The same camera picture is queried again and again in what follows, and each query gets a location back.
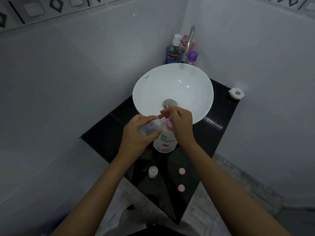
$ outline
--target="person's right arm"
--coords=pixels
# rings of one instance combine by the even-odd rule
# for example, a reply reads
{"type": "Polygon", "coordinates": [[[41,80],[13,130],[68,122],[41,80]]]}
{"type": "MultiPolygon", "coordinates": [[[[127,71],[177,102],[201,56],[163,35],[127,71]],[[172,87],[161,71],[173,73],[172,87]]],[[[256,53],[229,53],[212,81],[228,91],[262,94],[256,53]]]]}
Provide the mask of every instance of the person's right arm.
{"type": "Polygon", "coordinates": [[[232,235],[290,235],[196,143],[191,112],[171,106],[161,111],[160,117],[163,116],[171,116],[176,140],[195,166],[203,186],[232,235]]]}

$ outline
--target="sink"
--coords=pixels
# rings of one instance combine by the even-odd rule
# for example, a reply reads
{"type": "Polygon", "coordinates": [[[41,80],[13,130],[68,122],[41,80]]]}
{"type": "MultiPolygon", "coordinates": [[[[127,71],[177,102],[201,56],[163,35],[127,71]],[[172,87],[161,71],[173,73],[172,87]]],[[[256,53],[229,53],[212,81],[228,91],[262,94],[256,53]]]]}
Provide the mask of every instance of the sink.
{"type": "Polygon", "coordinates": [[[173,63],[156,67],[136,83],[132,95],[137,111],[144,116],[159,115],[168,99],[192,113],[193,124],[202,120],[213,103],[209,77],[199,68],[173,63]]]}

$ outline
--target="person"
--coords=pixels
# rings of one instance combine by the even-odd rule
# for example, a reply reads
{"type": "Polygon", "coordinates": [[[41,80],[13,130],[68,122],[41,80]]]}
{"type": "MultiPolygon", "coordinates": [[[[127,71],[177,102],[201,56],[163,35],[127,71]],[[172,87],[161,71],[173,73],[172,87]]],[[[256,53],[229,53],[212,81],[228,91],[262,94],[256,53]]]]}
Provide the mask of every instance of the person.
{"type": "MultiPolygon", "coordinates": [[[[196,143],[192,131],[191,112],[170,104],[169,108],[163,109],[159,116],[144,117],[136,115],[130,120],[124,127],[116,158],[78,205],[56,228],[52,234],[53,236],[95,235],[120,180],[146,147],[157,139],[161,133],[161,130],[159,130],[150,136],[144,137],[138,133],[139,128],[158,117],[169,116],[173,121],[176,140],[189,156],[204,188],[231,235],[290,235],[196,143]]],[[[126,222],[123,219],[126,217],[128,217],[128,212],[122,214],[118,227],[121,223],[126,222]]],[[[140,215],[134,215],[133,220],[129,221],[128,224],[135,223],[136,219],[140,219],[144,223],[140,215]]],[[[156,227],[155,233],[158,231],[157,225],[151,227],[156,227]]],[[[150,227],[144,228],[146,226],[143,227],[143,230],[150,230],[150,227]]],[[[123,233],[116,231],[112,235],[123,235],[123,233]]]]}

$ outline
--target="chrome faucet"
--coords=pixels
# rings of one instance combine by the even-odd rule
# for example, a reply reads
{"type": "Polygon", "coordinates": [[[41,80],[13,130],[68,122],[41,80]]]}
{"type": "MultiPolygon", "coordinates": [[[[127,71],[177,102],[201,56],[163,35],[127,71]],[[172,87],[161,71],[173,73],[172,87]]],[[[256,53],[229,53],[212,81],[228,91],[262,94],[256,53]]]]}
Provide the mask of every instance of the chrome faucet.
{"type": "Polygon", "coordinates": [[[187,56],[188,56],[189,49],[190,49],[190,46],[191,46],[191,43],[192,43],[192,39],[193,39],[194,34],[195,34],[195,29],[196,29],[196,27],[194,25],[190,29],[189,40],[188,40],[188,43],[187,43],[187,46],[186,46],[186,50],[184,51],[183,57],[181,59],[182,63],[187,61],[187,56]]]}

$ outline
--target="sink rim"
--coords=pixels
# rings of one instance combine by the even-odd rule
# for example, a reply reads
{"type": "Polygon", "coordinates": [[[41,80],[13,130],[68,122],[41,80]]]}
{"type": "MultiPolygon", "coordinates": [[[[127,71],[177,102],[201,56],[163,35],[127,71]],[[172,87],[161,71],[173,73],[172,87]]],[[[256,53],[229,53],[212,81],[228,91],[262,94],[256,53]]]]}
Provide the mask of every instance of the sink rim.
{"type": "MultiPolygon", "coordinates": [[[[186,64],[186,63],[173,63],[173,64],[171,64],[171,65],[188,65],[188,66],[190,66],[190,68],[197,68],[198,71],[202,72],[203,75],[207,77],[207,78],[205,78],[206,81],[208,81],[208,82],[210,83],[211,88],[210,88],[209,90],[211,91],[210,95],[212,95],[212,98],[209,99],[209,101],[211,101],[211,102],[210,102],[210,105],[209,105],[209,107],[208,107],[206,113],[204,114],[204,116],[199,117],[198,119],[194,119],[194,118],[193,118],[193,124],[196,124],[196,123],[200,122],[200,121],[208,114],[208,112],[210,111],[210,109],[211,109],[211,107],[212,107],[212,105],[213,105],[214,90],[213,90],[212,82],[211,82],[210,78],[208,77],[208,75],[207,75],[204,71],[202,71],[201,69],[199,69],[199,68],[196,67],[196,66],[189,65],[189,64],[186,64]]],[[[135,107],[136,107],[136,110],[137,110],[141,115],[142,115],[142,113],[141,113],[140,110],[139,110],[139,106],[137,106],[137,103],[135,102],[135,89],[136,89],[137,85],[140,84],[141,81],[142,81],[143,79],[145,79],[151,71],[155,70],[156,68],[160,68],[160,67],[162,67],[162,66],[165,66],[165,65],[160,65],[160,66],[155,67],[155,68],[151,69],[150,71],[146,72],[142,77],[140,77],[140,79],[138,79],[137,83],[135,84],[135,86],[134,86],[134,88],[133,88],[133,91],[132,91],[132,100],[133,100],[133,103],[134,103],[134,105],[135,105],[135,107]]]]}

